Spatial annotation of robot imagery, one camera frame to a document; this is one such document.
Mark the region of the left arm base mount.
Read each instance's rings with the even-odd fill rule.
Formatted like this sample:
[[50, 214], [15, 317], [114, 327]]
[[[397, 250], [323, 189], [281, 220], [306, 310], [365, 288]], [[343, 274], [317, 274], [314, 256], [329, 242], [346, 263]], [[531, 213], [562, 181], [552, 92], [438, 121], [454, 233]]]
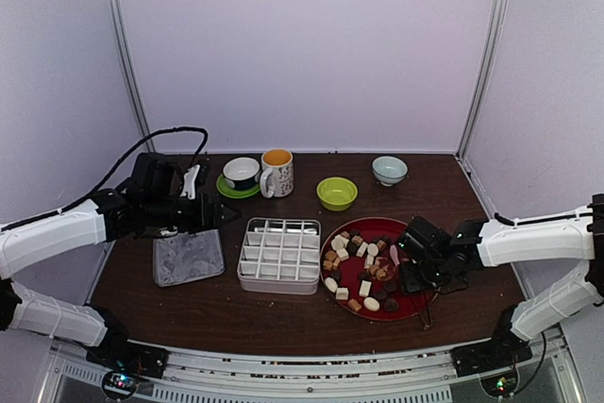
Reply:
[[152, 379], [162, 378], [169, 352], [160, 347], [128, 342], [126, 349], [116, 352], [107, 347], [84, 346], [86, 360], [108, 369], [101, 378], [100, 388], [110, 400], [123, 402]]

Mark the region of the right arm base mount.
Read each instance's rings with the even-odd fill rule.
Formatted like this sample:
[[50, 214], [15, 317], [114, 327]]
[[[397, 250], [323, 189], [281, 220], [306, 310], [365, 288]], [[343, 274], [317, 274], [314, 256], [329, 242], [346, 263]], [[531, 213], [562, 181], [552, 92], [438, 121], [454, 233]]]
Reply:
[[455, 347], [451, 351], [459, 378], [477, 376], [482, 390], [494, 398], [507, 398], [520, 389], [518, 365], [532, 359], [529, 346], [509, 348], [491, 341]]

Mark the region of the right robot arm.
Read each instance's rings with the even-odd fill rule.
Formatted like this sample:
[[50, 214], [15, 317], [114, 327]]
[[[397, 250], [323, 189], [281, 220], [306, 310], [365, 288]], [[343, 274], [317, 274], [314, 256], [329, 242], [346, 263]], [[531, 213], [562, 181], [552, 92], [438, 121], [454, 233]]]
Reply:
[[459, 375], [527, 361], [529, 342], [583, 308], [603, 303], [603, 196], [553, 215], [464, 221], [453, 234], [421, 216], [395, 242], [409, 262], [399, 265], [407, 294], [443, 289], [471, 271], [536, 260], [575, 259], [577, 265], [548, 289], [501, 312], [490, 340], [451, 352]]

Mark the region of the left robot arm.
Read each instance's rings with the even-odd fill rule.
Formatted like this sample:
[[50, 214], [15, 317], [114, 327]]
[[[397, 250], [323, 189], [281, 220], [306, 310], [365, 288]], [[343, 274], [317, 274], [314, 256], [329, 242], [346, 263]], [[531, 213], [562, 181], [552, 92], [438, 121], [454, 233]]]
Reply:
[[227, 225], [239, 210], [202, 193], [203, 165], [182, 170], [165, 154], [141, 153], [130, 177], [99, 187], [72, 205], [1, 228], [1, 328], [72, 341], [107, 367], [139, 359], [126, 328], [107, 310], [39, 294], [15, 281], [25, 268], [80, 247], [128, 235], [167, 238]]

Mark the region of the bunny tin lid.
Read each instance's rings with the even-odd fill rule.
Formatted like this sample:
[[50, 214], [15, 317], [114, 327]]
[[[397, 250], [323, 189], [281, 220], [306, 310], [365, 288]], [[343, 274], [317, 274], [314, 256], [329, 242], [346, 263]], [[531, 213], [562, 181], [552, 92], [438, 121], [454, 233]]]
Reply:
[[153, 241], [153, 279], [160, 288], [218, 277], [225, 270], [218, 229]]

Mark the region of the pink metal tongs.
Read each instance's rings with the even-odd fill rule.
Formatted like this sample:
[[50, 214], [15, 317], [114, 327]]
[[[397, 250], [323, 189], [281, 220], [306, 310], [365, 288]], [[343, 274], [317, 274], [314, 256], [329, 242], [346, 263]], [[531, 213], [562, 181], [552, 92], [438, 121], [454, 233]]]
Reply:
[[[395, 244], [390, 246], [389, 254], [390, 254], [392, 262], [394, 263], [394, 265], [397, 268], [398, 282], [399, 282], [399, 286], [401, 288], [401, 293], [407, 297], [410, 297], [411, 294], [408, 292], [406, 283], [405, 283], [405, 276], [404, 276], [404, 269], [403, 269], [402, 261], [399, 258], [398, 249]], [[430, 314], [428, 313], [428, 315], [425, 316], [423, 314], [423, 312], [417, 308], [417, 305], [413, 298], [411, 299], [411, 303], [416, 311], [416, 314], [419, 316], [419, 319], [421, 320], [422, 330], [428, 331], [431, 328], [431, 324], [432, 324], [432, 322], [430, 321]]]

